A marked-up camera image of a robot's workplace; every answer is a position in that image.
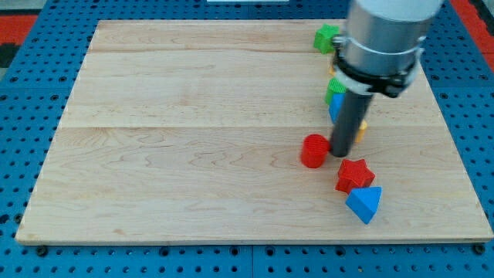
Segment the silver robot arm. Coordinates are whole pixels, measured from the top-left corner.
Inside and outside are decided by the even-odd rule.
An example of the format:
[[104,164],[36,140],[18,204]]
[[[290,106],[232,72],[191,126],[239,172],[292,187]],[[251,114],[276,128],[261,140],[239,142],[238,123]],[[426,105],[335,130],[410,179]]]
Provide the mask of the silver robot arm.
[[332,38],[335,77],[351,92],[398,97],[417,76],[442,0],[353,0]]

